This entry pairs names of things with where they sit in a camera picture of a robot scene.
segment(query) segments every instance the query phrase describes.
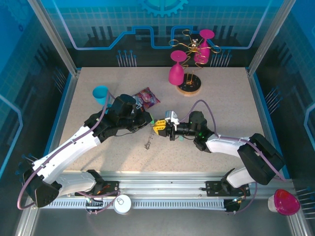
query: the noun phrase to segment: pink snack bag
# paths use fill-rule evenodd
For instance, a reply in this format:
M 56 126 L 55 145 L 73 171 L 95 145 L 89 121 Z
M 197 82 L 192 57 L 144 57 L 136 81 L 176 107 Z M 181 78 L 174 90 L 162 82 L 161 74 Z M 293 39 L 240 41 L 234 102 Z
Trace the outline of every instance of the pink snack bag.
M 160 102 L 154 95 L 154 93 L 151 92 L 149 87 L 145 88 L 144 90 L 141 90 L 132 97 L 136 99 L 137 105 L 143 106 L 145 109 L 148 109 Z

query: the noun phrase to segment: wooden base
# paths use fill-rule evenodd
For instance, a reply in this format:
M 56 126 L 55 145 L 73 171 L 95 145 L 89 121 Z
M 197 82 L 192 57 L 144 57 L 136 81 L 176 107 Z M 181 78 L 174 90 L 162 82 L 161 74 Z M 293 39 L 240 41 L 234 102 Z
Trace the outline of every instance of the wooden base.
M 179 92 L 184 94 L 185 96 L 192 96 L 199 92 L 201 88 L 201 80 L 198 76 L 193 75 L 192 81 L 191 80 L 191 74 L 185 74 L 184 75 L 184 82 L 177 86 L 177 89 Z

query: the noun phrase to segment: glass wall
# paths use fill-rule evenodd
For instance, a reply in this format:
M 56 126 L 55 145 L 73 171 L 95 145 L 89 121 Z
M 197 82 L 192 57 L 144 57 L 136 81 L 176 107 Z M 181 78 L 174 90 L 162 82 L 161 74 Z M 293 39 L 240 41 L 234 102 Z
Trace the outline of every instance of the glass wall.
M 282 0 L 43 0 L 74 62 L 81 66 L 171 66 L 170 39 L 202 29 L 222 51 L 208 66 L 248 66 Z M 186 51 L 183 46 L 176 50 Z
M 315 2 L 296 1 L 257 69 L 297 189 L 315 190 Z
M 43 156 L 68 70 L 27 1 L 0 1 L 0 33 L 0 235 L 14 235 L 18 163 Z

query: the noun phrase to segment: beige countertop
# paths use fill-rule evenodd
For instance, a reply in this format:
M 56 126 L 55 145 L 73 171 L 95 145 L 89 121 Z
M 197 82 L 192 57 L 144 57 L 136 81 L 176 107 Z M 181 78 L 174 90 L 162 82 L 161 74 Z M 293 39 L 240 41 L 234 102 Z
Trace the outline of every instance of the beige countertop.
M 246 137 L 263 134 L 245 68 L 203 68 L 196 72 L 202 81 L 201 90 L 193 97 L 181 95 L 168 82 L 169 67 L 84 67 L 75 89 L 63 130 L 61 143 L 69 139 L 90 117 L 102 107 L 94 100 L 96 86 L 109 87 L 114 96 L 134 95 L 149 87 L 161 101 L 148 109 L 155 119 L 164 118 L 165 111 L 174 110 L 183 118 L 194 102 L 204 99 L 212 109 L 218 133 Z M 203 104 L 202 111 L 213 129 L 211 117 Z M 192 141 L 170 141 L 152 136 L 150 149 L 145 149 L 151 127 L 147 125 L 132 135 L 111 137 L 91 149 L 67 170 L 97 171 L 161 171 L 225 173 L 243 164 L 237 157 L 221 153 L 199 151 Z

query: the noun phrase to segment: white lid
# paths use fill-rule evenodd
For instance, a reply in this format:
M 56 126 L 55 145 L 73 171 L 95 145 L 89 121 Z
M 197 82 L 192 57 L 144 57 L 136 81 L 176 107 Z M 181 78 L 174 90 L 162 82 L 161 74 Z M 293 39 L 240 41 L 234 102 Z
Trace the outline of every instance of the white lid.
M 131 208 L 131 199 L 127 195 L 119 195 L 114 202 L 114 210 L 118 214 L 126 214 Z

